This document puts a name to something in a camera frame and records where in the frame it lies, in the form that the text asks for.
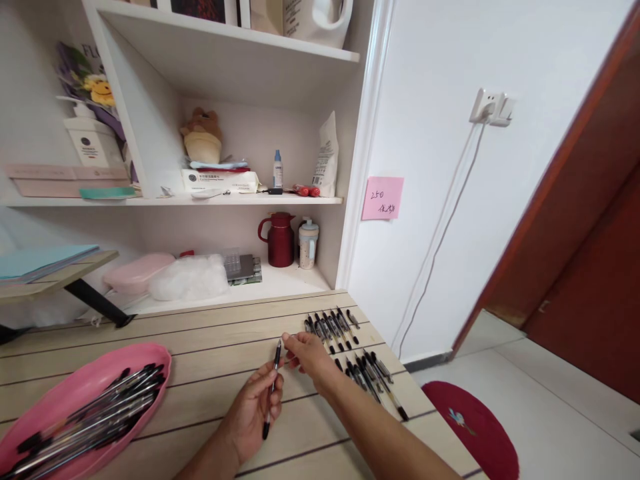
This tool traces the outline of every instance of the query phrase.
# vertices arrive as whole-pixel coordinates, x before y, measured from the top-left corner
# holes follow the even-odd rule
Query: baseboard
[[[430,357],[426,357],[420,360],[406,362],[404,364],[405,368],[409,373],[413,373],[418,370],[424,370],[431,367],[436,367],[438,365],[442,365],[449,361],[453,350],[449,350],[448,352],[438,353],[436,355],[432,355]]]

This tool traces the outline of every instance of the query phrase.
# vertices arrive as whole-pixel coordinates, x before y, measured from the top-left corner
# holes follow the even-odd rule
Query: notebook
[[[27,283],[98,251],[98,245],[25,249],[0,257],[0,282]]]

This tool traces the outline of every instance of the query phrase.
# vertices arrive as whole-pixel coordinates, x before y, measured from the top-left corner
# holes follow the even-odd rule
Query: lotion bottle
[[[272,194],[282,195],[282,159],[280,158],[280,150],[275,151],[275,160],[273,162],[273,188]]]
[[[95,118],[94,112],[82,100],[56,97],[75,103],[75,117],[64,120],[80,162],[85,167],[124,168],[122,154],[115,140],[115,133]]]

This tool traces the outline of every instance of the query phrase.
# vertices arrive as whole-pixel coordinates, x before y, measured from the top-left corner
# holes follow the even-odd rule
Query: wall socket
[[[471,123],[482,123],[482,111],[491,103],[495,103],[495,108],[487,123],[495,127],[508,127],[511,124],[515,100],[504,92],[488,92],[483,88],[478,90],[469,121]]]

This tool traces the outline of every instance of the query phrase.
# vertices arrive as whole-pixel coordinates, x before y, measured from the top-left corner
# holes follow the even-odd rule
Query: black metal bracket
[[[71,282],[65,287],[65,290],[96,310],[96,312],[101,313],[105,318],[114,322],[116,328],[122,328],[128,325],[135,317],[135,315],[127,315],[124,313],[107,300],[98,290],[94,289],[82,279]]]
[[[0,325],[0,345],[4,345],[5,343],[9,343],[10,341],[15,340],[20,335],[28,332],[29,330],[31,330],[31,328],[14,330],[5,327],[4,325]]]

